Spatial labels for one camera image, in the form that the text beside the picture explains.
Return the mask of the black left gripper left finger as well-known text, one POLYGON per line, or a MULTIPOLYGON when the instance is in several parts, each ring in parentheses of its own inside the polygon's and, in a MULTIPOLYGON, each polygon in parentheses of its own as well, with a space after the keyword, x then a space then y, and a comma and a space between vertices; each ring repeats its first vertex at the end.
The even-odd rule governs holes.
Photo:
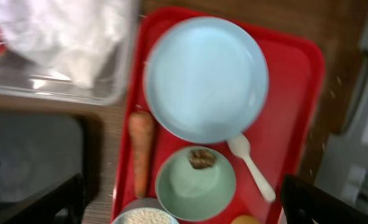
POLYGON ((85 184, 81 174, 58 181, 17 203, 0 203, 0 223, 81 223, 85 184))

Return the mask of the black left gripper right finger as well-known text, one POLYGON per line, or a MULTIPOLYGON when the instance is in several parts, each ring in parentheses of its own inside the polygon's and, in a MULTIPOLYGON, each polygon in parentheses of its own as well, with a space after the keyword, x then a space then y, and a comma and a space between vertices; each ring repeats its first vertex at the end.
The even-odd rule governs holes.
POLYGON ((285 175, 280 200, 288 224, 368 224, 368 215, 295 175, 285 175))

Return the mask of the blue bowl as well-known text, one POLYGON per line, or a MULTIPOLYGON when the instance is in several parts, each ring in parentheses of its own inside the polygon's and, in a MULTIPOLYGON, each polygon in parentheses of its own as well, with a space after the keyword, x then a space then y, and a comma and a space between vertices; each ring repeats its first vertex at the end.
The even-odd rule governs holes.
POLYGON ((179 224, 155 198, 136 199, 114 218, 111 224, 179 224))

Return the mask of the green bowl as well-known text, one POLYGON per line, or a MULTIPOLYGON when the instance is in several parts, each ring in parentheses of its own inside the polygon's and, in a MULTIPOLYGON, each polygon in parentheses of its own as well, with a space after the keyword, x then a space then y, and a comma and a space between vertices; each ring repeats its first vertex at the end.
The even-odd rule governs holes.
POLYGON ((221 153, 204 146, 184 147, 166 159, 155 179, 155 192, 172 216, 189 222, 216 217, 233 200, 237 189, 234 168, 221 153), (205 150, 215 158, 212 166, 195 169, 190 154, 205 150))

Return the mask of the orange carrot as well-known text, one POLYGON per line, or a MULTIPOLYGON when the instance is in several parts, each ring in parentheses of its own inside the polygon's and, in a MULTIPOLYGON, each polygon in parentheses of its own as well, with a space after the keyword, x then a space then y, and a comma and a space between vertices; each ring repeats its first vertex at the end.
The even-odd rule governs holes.
POLYGON ((147 192, 154 127, 153 117, 148 112, 130 114, 128 131, 134 156, 134 193, 137 198, 144 198, 147 192))

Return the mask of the white rice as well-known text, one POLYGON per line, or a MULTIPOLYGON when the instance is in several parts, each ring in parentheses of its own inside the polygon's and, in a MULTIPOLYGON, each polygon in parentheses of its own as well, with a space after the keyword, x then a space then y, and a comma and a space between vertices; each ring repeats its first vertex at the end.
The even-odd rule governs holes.
POLYGON ((116 224, 171 224, 172 218, 165 212, 153 208, 131 210, 122 215, 116 224))

